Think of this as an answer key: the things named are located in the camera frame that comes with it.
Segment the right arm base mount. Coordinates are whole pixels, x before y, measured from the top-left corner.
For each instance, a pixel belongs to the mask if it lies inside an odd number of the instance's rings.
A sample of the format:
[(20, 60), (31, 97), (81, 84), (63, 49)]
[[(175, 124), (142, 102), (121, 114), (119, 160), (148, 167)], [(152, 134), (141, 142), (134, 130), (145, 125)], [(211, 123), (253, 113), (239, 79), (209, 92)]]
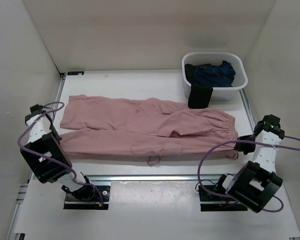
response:
[(204, 191), (198, 184), (195, 190), (199, 195), (201, 212), (245, 212), (247, 207), (236, 203), (232, 198), (212, 195)]

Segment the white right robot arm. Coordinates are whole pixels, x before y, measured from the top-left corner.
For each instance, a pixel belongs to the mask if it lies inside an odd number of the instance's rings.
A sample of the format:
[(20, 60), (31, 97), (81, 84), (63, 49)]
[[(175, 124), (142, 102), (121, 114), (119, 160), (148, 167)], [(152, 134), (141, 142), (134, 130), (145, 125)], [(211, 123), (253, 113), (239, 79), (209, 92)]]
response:
[(253, 153), (253, 158), (235, 176), (223, 174), (219, 178), (214, 188), (216, 197), (220, 200), (230, 197), (255, 213), (263, 210), (283, 184), (276, 174), (275, 162), (277, 145), (284, 136), (280, 118), (270, 114), (257, 123), (253, 134), (239, 137), (239, 141), (249, 143), (236, 143), (235, 150), (244, 155)]

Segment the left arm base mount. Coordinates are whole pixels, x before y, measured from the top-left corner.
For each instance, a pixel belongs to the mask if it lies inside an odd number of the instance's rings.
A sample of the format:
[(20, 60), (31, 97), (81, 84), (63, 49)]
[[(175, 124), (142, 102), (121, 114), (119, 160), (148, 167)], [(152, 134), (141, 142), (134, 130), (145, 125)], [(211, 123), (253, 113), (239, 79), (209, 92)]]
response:
[(100, 205), (100, 196), (94, 190), (90, 197), (83, 199), (75, 198), (71, 193), (66, 193), (63, 203), (64, 210), (100, 210), (105, 211), (109, 209), (111, 183), (110, 182), (96, 182), (94, 185), (101, 193), (103, 205)]

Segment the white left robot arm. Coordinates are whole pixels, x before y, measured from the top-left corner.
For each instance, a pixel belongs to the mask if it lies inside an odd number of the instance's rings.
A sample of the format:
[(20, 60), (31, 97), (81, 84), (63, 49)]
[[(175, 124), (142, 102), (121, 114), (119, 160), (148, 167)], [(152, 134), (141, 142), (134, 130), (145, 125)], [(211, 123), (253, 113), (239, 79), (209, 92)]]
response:
[(27, 129), (17, 140), (20, 153), (41, 183), (62, 184), (61, 189), (67, 194), (89, 201), (96, 196), (96, 187), (83, 173), (76, 173), (62, 149), (62, 138), (50, 116), (55, 112), (48, 104), (30, 107), (30, 114), (24, 118)]

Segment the pink trousers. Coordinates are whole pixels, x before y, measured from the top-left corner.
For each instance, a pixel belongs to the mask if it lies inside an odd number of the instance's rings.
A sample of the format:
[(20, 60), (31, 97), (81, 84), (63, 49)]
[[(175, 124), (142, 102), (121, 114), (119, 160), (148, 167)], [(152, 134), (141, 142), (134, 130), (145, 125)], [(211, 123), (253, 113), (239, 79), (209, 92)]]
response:
[(190, 109), (185, 103), (72, 95), (60, 127), (68, 155), (148, 157), (205, 154), (235, 160), (235, 117), (216, 108)]

